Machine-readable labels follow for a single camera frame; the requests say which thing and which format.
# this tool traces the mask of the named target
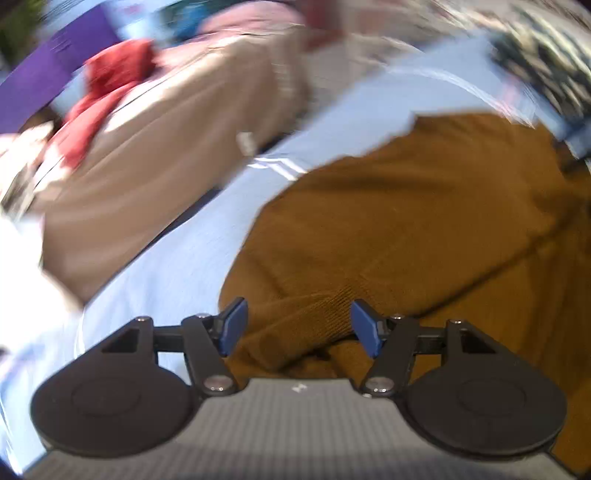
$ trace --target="knit fabric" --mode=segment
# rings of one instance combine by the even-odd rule
[[[357,298],[429,326],[465,318],[563,389],[556,452],[587,466],[591,179],[565,177],[552,142],[491,114],[419,117],[295,182],[262,209],[222,290],[221,306],[249,302],[237,379],[359,382],[371,360],[351,337]]]

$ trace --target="light blue fabric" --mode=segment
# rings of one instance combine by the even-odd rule
[[[197,28],[209,16],[209,11],[203,4],[189,4],[182,8],[179,16],[174,26],[174,36],[179,41],[185,41],[197,34]]]
[[[511,82],[488,60],[489,50],[486,38],[459,39],[402,59],[395,66],[399,73],[381,72],[361,82],[305,131],[287,138],[266,156],[287,157],[309,170],[343,155],[361,155],[393,135],[407,132],[416,114],[490,110],[491,106],[473,93],[425,76],[449,72],[493,98],[503,98]],[[427,70],[421,75],[416,69]],[[530,99],[521,85],[516,88],[512,103],[518,110],[535,110],[555,132],[563,127],[548,106],[537,105],[539,99]],[[31,349],[23,352],[26,368],[17,369],[0,385],[3,455],[6,457],[9,441],[13,458],[22,467],[42,453],[22,409],[43,378],[74,358],[79,332],[89,348],[139,315],[153,317],[156,325],[173,325],[191,314],[217,313],[224,278],[257,212],[289,184],[270,168],[246,168],[195,217],[121,272],[88,305],[81,325],[39,339],[31,347],[35,351],[32,359],[27,360]],[[160,364],[188,379],[181,355],[162,355]]]

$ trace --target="clothing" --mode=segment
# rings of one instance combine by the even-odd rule
[[[556,452],[591,445],[591,238],[587,172],[565,177],[552,135],[492,114],[419,117],[364,158],[306,174],[258,216],[220,307],[249,303],[228,365],[249,377],[360,382],[371,360],[349,308],[443,326],[465,318],[569,399]]]
[[[19,219],[33,200],[33,174],[43,158],[52,122],[20,135],[0,135],[0,213]]]
[[[294,8],[279,2],[241,2],[211,15],[197,29],[199,40],[204,35],[247,33],[269,30],[281,24],[305,24],[304,17]]]
[[[495,41],[493,58],[571,121],[591,113],[591,50],[544,18],[520,11]]]
[[[45,217],[43,266],[83,302],[227,183],[244,162],[237,133],[264,145],[306,104],[304,29],[262,33],[164,50],[162,68],[117,106],[71,175],[48,149],[31,205]]]
[[[0,83],[0,133],[18,132],[86,60],[120,41],[100,4],[55,33]]]
[[[188,4],[177,15],[180,19],[173,24],[174,37],[185,41],[196,35],[198,26],[209,16],[209,11],[203,4]]]
[[[72,107],[52,144],[61,166],[74,170],[86,156],[105,119],[121,99],[154,71],[151,40],[127,40],[86,62],[88,93]]]

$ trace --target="gray gripper base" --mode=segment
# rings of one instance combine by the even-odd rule
[[[510,462],[454,457],[417,436],[394,403],[364,398],[347,380],[261,379],[205,401],[177,437],[153,450],[107,460],[54,450],[25,478],[572,479],[543,454]]]

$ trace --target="pink fabric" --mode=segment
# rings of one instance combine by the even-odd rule
[[[197,34],[266,30],[281,23],[305,22],[297,11],[284,4],[268,1],[243,2],[204,20],[197,29]]]

